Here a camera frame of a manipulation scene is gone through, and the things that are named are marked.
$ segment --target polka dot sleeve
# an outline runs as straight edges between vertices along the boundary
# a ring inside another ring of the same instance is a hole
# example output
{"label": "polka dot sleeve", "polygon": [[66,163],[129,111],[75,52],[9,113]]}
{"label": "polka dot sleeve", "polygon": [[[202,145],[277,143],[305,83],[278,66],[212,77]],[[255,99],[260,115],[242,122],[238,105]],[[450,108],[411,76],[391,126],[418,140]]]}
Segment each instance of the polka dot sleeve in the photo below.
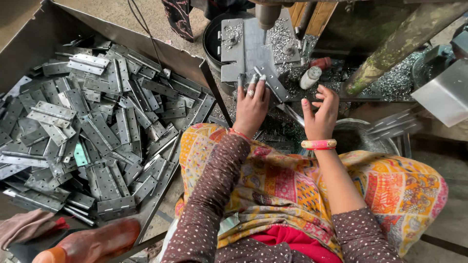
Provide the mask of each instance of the polka dot sleeve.
{"label": "polka dot sleeve", "polygon": [[385,240],[372,211],[366,207],[332,215],[346,263],[402,263]]}
{"label": "polka dot sleeve", "polygon": [[242,136],[223,137],[183,209],[162,263],[214,261],[224,207],[249,152]]}

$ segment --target wire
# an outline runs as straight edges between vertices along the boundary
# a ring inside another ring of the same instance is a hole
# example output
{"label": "wire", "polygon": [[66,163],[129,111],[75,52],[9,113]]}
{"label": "wire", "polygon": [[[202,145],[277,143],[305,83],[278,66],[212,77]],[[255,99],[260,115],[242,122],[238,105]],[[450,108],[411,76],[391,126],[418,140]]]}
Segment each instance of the wire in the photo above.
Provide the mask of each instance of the wire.
{"label": "wire", "polygon": [[[137,17],[137,15],[135,14],[135,11],[133,11],[133,8],[132,8],[132,5],[130,4],[130,1],[132,1],[133,5],[135,6],[136,10],[138,11],[138,14],[140,15],[141,17],[141,20],[143,21],[143,23],[145,24],[143,26],[143,24],[141,23],[140,19]],[[140,26],[143,28],[143,30],[149,35],[149,38],[151,40],[151,44],[153,45],[153,48],[154,48],[154,52],[156,53],[156,58],[158,59],[158,63],[159,63],[159,66],[161,67],[161,70],[163,68],[162,64],[161,64],[161,60],[159,59],[159,54],[156,50],[156,46],[154,45],[154,40],[153,40],[153,36],[151,35],[151,32],[149,31],[149,27],[148,25],[146,24],[146,21],[143,17],[143,15],[141,14],[140,12],[140,9],[138,8],[137,4],[135,3],[134,0],[127,0],[127,3],[128,3],[128,7],[130,7],[130,11],[132,12],[133,16],[135,17],[135,19],[138,21],[138,23],[140,24]]]}

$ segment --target pile of hinges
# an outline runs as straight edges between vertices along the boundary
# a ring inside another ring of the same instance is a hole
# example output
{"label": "pile of hinges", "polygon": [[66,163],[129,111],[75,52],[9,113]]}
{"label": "pile of hinges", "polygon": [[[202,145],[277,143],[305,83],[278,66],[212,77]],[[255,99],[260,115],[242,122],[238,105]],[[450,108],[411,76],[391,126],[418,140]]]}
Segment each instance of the pile of hinges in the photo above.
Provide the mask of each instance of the pile of hinges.
{"label": "pile of hinges", "polygon": [[94,225],[161,197],[182,131],[215,100],[131,49],[80,43],[57,47],[0,101],[0,179],[18,206]]}

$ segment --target brown polka dot top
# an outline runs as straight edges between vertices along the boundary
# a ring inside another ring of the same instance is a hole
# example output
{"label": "brown polka dot top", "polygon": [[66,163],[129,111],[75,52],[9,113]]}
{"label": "brown polka dot top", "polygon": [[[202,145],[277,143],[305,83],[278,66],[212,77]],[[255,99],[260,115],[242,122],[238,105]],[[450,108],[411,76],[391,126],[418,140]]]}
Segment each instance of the brown polka dot top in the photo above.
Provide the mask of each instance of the brown polka dot top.
{"label": "brown polka dot top", "polygon": [[[291,250],[287,243],[269,246],[243,238],[216,250],[219,224],[229,202],[241,164],[250,152],[242,136],[228,134],[212,153],[192,195],[184,207],[162,263],[312,263],[309,257]],[[347,263],[401,263],[368,208],[332,216]]]}

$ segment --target pink bangle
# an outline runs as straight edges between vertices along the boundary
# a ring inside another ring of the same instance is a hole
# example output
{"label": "pink bangle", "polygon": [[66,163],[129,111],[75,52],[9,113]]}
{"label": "pink bangle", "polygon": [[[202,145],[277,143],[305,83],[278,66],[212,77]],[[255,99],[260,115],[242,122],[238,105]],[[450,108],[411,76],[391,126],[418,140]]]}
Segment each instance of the pink bangle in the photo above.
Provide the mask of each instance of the pink bangle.
{"label": "pink bangle", "polygon": [[336,148],[336,140],[329,139],[329,140],[317,140],[317,141],[309,141],[304,140],[300,144],[302,148],[307,150],[328,150],[328,149],[335,149]]}
{"label": "pink bangle", "polygon": [[234,134],[237,134],[237,135],[240,135],[240,136],[244,137],[247,141],[250,141],[250,139],[247,138],[247,136],[245,136],[243,133],[240,133],[240,132],[234,130],[233,128],[229,128],[229,131],[234,133]]}

